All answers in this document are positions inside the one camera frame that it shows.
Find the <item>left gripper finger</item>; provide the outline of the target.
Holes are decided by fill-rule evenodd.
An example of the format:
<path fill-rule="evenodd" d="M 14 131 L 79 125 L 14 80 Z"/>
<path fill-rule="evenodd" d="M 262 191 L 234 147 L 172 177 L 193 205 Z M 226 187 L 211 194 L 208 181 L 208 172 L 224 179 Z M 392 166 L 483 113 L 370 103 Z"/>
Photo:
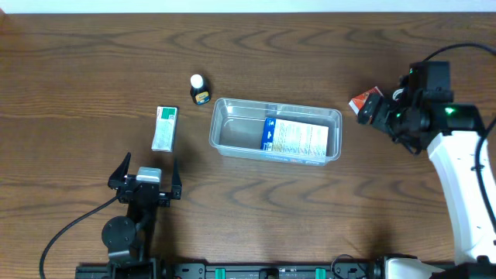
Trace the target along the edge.
<path fill-rule="evenodd" d="M 174 159 L 173 172 L 171 178 L 171 199 L 180 200 L 182 193 L 182 182 L 179 174 L 177 159 Z"/>
<path fill-rule="evenodd" d="M 129 164 L 131 161 L 131 153 L 128 152 L 122 163 L 110 175 L 108 180 L 108 187 L 113 190 L 118 190 L 126 184 L 126 175 L 128 174 Z"/>

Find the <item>blue white medicine box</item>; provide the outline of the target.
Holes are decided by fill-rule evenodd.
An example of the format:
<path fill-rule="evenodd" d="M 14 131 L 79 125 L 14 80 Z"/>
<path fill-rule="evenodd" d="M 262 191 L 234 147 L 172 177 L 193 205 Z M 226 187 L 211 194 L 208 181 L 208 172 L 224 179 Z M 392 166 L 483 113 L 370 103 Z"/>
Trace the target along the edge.
<path fill-rule="evenodd" d="M 287 159 L 323 163 L 327 157 L 329 128 L 303 122 L 266 118 L 260 148 Z"/>

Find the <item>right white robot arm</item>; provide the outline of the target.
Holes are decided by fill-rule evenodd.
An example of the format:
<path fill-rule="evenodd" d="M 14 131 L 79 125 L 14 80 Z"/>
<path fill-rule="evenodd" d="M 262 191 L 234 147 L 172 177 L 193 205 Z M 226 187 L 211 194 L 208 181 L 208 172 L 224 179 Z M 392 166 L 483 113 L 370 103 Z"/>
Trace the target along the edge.
<path fill-rule="evenodd" d="M 417 155 L 426 151 L 439 176 L 453 230 L 452 267 L 416 257 L 385 256 L 371 278 L 493 278 L 495 179 L 487 151 L 489 128 L 475 105 L 457 104 L 446 61 L 413 63 L 394 97 L 369 95 L 357 121 L 387 134 Z"/>

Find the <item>red white medicine box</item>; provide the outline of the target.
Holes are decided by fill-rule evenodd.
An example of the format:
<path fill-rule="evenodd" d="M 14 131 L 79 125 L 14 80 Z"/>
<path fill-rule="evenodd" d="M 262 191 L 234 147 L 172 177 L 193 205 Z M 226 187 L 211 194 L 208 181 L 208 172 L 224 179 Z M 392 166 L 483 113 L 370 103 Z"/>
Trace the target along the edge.
<path fill-rule="evenodd" d="M 370 95 L 380 95 L 383 96 L 383 93 L 381 90 L 375 86 L 364 93 L 357 95 L 353 98 L 350 99 L 349 101 L 349 107 L 353 110 L 353 112 L 358 115 L 359 111 L 363 108 L 365 105 L 366 100 Z"/>

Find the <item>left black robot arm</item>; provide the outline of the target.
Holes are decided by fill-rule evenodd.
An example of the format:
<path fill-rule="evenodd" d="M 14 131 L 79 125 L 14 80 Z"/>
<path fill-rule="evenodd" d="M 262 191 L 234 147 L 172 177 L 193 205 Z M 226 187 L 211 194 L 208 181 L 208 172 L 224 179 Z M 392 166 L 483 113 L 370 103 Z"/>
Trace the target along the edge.
<path fill-rule="evenodd" d="M 150 258 L 157 209 L 168 207 L 181 198 L 182 183 L 177 161 L 172 167 L 169 191 L 161 191 L 162 170 L 141 167 L 136 175 L 128 173 L 131 154 L 110 175 L 108 187 L 116 191 L 119 203 L 127 213 L 110 219 L 102 229 L 102 242 L 108 249 L 109 261 L 118 265 L 133 264 Z"/>

